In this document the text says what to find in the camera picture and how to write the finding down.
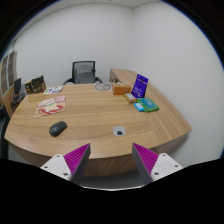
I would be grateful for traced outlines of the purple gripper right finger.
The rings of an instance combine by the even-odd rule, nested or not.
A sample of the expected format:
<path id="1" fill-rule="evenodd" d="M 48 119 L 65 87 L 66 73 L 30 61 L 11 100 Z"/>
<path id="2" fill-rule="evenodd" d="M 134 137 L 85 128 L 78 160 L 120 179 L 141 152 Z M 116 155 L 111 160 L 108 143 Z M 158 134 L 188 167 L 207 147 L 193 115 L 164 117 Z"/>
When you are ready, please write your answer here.
<path id="1" fill-rule="evenodd" d="M 158 154 L 139 144 L 132 144 L 132 155 L 144 185 L 152 182 L 151 172 L 158 159 Z"/>

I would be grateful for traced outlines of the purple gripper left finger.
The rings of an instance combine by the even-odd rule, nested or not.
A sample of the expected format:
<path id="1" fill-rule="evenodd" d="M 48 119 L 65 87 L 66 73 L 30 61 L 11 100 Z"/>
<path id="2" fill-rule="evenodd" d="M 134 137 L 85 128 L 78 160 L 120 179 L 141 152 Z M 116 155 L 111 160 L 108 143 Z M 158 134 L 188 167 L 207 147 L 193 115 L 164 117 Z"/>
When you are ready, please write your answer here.
<path id="1" fill-rule="evenodd" d="M 64 159 L 71 171 L 70 181 L 79 184 L 91 154 L 90 144 L 85 144 L 64 156 Z"/>

